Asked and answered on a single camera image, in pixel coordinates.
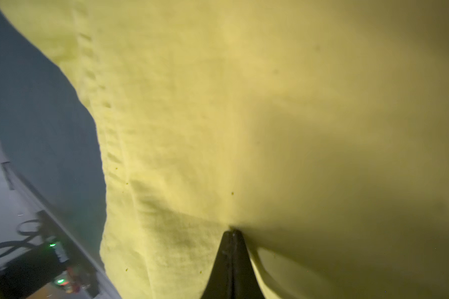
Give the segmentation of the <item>yellow long pants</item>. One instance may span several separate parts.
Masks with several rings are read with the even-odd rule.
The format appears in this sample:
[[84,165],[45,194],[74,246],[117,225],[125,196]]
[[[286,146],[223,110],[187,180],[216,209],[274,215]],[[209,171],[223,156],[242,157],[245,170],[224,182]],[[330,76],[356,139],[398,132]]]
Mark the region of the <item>yellow long pants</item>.
[[124,299],[243,231],[271,299],[449,299],[449,1],[0,1],[94,118]]

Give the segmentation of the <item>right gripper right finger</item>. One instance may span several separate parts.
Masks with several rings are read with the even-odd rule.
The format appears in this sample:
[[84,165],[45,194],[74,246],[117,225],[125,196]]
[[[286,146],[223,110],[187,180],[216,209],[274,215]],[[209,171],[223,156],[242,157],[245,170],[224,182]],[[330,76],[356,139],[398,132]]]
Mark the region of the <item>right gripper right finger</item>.
[[259,287],[243,234],[239,230],[233,231],[233,298],[265,299]]

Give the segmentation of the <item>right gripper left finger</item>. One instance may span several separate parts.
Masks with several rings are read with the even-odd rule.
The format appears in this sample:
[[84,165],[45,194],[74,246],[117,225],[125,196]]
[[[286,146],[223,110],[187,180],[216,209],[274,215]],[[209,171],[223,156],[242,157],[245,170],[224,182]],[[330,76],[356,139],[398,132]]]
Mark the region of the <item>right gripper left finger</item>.
[[233,238],[226,231],[221,239],[213,268],[201,299],[233,298]]

